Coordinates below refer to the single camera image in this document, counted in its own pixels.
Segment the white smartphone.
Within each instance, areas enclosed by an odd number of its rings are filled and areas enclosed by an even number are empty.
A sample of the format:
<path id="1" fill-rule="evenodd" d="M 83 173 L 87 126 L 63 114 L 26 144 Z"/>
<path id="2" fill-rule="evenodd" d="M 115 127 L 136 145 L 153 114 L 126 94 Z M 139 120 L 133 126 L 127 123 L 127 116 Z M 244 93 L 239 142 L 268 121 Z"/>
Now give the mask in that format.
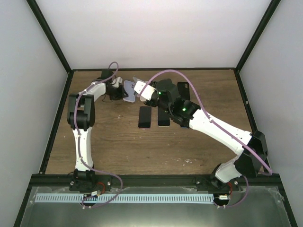
<path id="1" fill-rule="evenodd" d="M 162 109 L 158 109 L 158 126 L 159 127 L 169 127 L 170 118 L 169 115 Z"/>

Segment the black phone case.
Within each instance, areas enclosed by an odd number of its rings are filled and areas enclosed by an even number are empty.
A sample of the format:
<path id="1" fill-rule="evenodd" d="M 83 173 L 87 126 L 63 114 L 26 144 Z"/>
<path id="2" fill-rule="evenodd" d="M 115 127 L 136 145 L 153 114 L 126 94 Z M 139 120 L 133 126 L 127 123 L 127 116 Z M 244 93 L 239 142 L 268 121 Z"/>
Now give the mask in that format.
<path id="1" fill-rule="evenodd" d="M 177 83 L 178 92 L 182 99 L 190 101 L 190 90 L 188 82 L 178 82 Z"/>

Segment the cream phone case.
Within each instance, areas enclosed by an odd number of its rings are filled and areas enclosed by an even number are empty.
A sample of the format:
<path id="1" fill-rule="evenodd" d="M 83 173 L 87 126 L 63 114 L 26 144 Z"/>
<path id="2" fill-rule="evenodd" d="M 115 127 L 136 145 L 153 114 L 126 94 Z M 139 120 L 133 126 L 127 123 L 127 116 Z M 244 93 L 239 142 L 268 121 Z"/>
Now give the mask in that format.
<path id="1" fill-rule="evenodd" d="M 138 95 L 138 97 L 140 98 L 141 102 L 145 102 L 147 99 L 143 96 L 143 94 Z"/>

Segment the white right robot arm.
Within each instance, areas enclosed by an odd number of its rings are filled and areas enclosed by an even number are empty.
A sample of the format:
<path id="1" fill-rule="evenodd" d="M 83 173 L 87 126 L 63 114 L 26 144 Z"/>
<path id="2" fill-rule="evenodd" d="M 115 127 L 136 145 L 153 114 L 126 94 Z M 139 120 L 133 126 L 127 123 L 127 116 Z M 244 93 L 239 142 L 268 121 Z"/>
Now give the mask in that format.
<path id="1" fill-rule="evenodd" d="M 230 180 L 240 176 L 255 178 L 264 167 L 268 150 L 262 132 L 244 131 L 205 113 L 201 106 L 183 99 L 171 79 L 151 84 L 139 81 L 135 91 L 145 99 L 145 105 L 162 109 L 173 122 L 202 132 L 235 153 L 233 159 L 219 164 L 211 173 L 213 189 L 220 191 Z"/>

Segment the pink smartphone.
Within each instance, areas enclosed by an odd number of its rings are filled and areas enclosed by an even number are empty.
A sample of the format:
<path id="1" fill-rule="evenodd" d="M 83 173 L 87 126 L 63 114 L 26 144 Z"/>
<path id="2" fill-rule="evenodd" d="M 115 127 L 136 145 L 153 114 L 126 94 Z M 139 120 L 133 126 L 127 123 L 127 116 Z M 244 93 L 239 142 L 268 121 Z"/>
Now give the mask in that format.
<path id="1" fill-rule="evenodd" d="M 139 108 L 138 127 L 149 129 L 151 127 L 152 108 L 150 106 L 141 106 Z"/>

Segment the silver smartphone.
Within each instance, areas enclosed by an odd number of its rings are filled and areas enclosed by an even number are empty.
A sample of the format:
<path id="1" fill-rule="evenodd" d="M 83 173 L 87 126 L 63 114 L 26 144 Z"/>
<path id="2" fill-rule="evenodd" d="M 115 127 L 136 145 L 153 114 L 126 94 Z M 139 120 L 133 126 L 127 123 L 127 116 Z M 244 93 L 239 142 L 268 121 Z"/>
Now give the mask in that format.
<path id="1" fill-rule="evenodd" d="M 134 81 L 134 83 L 137 83 L 138 81 L 141 81 L 141 79 L 139 79 L 139 78 L 133 76 L 133 81 Z"/>

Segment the lavender phone case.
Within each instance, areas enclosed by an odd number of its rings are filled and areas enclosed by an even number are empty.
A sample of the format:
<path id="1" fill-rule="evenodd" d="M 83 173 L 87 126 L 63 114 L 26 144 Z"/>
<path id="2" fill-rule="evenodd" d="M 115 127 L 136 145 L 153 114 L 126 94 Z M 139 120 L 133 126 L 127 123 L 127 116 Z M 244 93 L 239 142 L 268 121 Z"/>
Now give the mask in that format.
<path id="1" fill-rule="evenodd" d="M 124 90 L 127 93 L 127 96 L 123 98 L 124 101 L 134 103 L 136 100 L 135 90 L 134 90 L 135 83 L 132 81 L 125 80 L 124 81 Z"/>

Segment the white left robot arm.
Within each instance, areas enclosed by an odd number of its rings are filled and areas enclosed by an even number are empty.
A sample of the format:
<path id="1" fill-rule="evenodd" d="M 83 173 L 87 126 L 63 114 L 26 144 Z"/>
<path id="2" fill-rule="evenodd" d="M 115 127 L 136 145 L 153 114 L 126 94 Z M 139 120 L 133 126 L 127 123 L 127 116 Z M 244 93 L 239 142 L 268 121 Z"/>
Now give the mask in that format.
<path id="1" fill-rule="evenodd" d="M 117 71 L 103 70 L 101 76 L 93 80 L 88 88 L 71 93 L 68 98 L 67 122 L 72 128 L 75 140 L 76 163 L 73 171 L 73 189 L 92 191 L 101 186 L 93 170 L 91 155 L 91 133 L 95 124 L 95 101 L 108 95 L 111 100 L 127 97 L 122 79 Z"/>

